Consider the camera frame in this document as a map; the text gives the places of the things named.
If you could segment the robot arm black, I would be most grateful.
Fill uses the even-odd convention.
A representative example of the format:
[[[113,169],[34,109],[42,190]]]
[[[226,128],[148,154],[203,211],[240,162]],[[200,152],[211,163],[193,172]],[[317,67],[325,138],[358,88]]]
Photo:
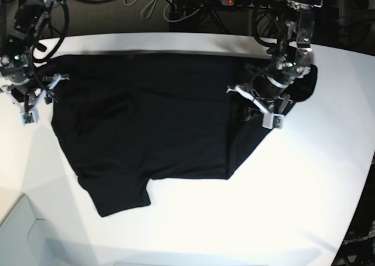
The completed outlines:
[[[82,4],[100,5],[116,0],[73,0]],[[35,50],[46,51],[41,44],[42,33],[50,25],[52,8],[55,4],[62,7],[64,26],[54,48],[42,59],[36,59]],[[58,98],[54,88],[68,80],[66,74],[42,76],[37,64],[48,62],[62,45],[70,25],[67,0],[25,0],[18,8],[13,28],[7,41],[1,47],[1,78],[8,80],[8,85],[1,86],[1,92],[9,97],[19,108],[23,125],[38,122],[38,107],[42,101],[51,103]]]
[[[262,126],[280,129],[289,105],[307,100],[315,89],[317,68],[312,64],[311,41],[315,30],[315,8],[323,0],[280,0],[275,7],[274,25],[277,41],[260,38],[255,4],[251,18],[254,39],[267,48],[271,60],[264,67],[245,66],[249,77],[243,84],[227,88],[252,103],[246,118],[262,115]]]

